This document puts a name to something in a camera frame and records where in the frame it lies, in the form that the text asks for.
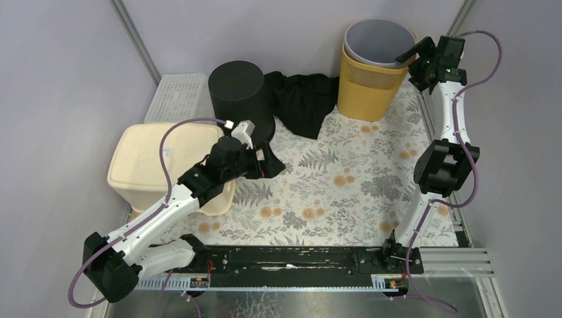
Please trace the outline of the black round bucket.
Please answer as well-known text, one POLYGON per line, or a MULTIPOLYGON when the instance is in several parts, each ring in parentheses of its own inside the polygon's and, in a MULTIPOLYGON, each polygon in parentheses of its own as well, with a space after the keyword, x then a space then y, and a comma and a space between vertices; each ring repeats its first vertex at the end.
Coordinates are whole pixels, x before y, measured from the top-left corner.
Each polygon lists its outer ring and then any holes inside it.
POLYGON ((243 60, 221 64, 211 72, 208 88, 217 119, 235 124, 251 121, 255 147, 272 140, 276 123, 270 110, 270 88, 257 65, 243 60))

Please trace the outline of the yellow wastebasket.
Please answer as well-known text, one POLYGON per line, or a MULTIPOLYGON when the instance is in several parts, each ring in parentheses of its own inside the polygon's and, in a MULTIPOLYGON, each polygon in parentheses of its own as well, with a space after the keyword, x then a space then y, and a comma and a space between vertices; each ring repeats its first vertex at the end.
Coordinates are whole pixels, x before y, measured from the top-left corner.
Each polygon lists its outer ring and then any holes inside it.
POLYGON ((381 120, 403 84, 408 68, 383 68, 358 62, 344 46, 341 52, 338 112, 361 121, 381 120))

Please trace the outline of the cream plastic basket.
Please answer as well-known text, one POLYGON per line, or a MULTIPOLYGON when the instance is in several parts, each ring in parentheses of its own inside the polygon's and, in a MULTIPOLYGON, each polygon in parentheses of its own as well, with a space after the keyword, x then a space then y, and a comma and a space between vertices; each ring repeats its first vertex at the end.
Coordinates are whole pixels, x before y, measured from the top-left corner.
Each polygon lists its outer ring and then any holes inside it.
MULTIPOLYGON (((160 163, 160 143, 172 123, 149 123, 128 127, 115 151, 107 174, 108 184, 125 199, 139 216, 167 192, 160 163)), ((188 123, 167 137, 163 158, 170 180, 178 178, 203 157, 223 136, 215 125, 188 123)))

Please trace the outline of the white perforated plastic basket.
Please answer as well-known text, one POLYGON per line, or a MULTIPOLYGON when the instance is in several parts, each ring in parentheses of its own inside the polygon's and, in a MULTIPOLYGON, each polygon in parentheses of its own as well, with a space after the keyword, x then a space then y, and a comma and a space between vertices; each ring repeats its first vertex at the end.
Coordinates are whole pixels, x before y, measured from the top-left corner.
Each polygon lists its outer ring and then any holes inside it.
POLYGON ((144 123, 177 123, 191 118, 214 118, 204 73, 162 76, 144 123))

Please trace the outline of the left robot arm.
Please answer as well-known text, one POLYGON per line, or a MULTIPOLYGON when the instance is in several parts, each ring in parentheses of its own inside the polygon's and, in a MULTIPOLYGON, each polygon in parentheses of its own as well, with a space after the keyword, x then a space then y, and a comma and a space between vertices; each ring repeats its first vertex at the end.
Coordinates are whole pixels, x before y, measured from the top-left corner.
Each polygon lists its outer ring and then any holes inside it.
POLYGON ((222 194, 226 183, 239 177, 271 179, 285 170, 268 142, 259 150, 264 155, 262 160, 248 144, 232 136, 221 137, 146 215, 104 237, 97 232, 90 234, 84 241, 82 267, 73 280, 85 274, 104 300, 115 303, 143 278, 180 267, 200 271, 206 257, 201 250, 182 239, 157 247, 154 241, 174 223, 222 194))

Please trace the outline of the grey plastic bin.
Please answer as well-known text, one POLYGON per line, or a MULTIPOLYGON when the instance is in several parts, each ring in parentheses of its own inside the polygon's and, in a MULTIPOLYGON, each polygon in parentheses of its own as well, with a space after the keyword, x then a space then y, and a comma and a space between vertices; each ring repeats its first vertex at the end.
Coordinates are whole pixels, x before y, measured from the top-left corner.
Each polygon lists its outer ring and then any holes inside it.
POLYGON ((417 42, 413 31, 388 19, 363 19, 345 32, 343 46, 347 55, 364 64, 400 69, 406 64, 396 58, 417 42))

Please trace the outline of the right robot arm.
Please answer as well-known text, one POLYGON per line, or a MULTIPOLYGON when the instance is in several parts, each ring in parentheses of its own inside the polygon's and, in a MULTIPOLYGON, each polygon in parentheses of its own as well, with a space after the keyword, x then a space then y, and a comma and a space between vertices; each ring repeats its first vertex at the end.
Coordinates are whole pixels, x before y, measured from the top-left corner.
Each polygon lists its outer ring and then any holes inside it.
POLYGON ((435 110, 435 137, 414 168, 416 190, 404 220, 384 241, 380 264, 385 272, 412 272, 421 263, 420 239, 427 220, 454 191, 461 189, 480 156, 466 132, 463 110, 467 73, 459 68, 465 41, 442 36, 438 43, 425 37, 398 62, 413 58, 410 83, 429 94, 435 110))

